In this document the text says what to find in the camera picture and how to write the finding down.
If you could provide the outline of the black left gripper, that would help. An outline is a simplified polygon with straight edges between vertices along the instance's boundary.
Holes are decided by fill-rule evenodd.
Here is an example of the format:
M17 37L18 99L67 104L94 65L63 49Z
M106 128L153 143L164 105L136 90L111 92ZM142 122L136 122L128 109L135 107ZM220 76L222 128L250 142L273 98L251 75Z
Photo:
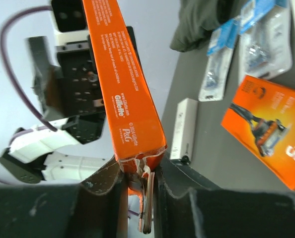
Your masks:
M104 119L105 109L88 30L58 33L58 65L51 63L47 38L29 37L35 70L33 91L43 119Z

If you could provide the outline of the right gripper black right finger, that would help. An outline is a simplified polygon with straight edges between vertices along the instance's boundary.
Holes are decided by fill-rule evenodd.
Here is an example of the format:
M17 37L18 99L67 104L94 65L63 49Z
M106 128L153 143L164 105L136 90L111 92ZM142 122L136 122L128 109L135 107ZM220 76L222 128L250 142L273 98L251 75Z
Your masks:
M168 153L153 205L157 238L295 238L295 192L223 189Z

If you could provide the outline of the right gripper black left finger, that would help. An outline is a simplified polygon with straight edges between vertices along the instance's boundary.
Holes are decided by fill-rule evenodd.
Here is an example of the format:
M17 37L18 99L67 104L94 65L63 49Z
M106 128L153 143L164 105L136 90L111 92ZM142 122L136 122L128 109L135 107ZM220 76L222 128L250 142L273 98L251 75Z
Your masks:
M115 159L81 183L1 185L0 238L125 238L127 200Z

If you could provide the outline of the orange Gillette Fusion5 box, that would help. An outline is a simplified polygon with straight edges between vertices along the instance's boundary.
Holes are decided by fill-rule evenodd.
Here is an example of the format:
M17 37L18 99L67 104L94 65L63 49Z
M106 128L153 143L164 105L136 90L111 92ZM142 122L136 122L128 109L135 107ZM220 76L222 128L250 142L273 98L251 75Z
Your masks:
M221 122L295 191L295 90L245 76Z

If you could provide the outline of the blue razor blister pack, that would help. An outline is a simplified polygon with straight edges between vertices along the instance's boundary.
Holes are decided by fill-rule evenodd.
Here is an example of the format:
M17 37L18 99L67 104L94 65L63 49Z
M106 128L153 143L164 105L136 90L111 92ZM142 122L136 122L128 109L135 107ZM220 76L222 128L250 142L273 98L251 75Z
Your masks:
M291 7L287 0L249 0L240 11L239 81L270 80L289 71Z
M240 16L237 16L212 32L207 50L208 62L198 95L200 102L223 99L239 26Z

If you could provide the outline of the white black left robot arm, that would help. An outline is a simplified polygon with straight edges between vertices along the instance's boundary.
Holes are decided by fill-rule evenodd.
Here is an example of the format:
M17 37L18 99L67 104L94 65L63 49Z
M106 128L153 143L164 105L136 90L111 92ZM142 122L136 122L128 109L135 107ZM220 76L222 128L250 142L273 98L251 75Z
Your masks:
M28 46L35 71L33 91L42 119L50 126L17 129L0 164L27 184L82 181L107 160L64 154L59 149L89 144L102 134L106 115L90 39L57 46L57 66L49 60L45 37L29 38Z

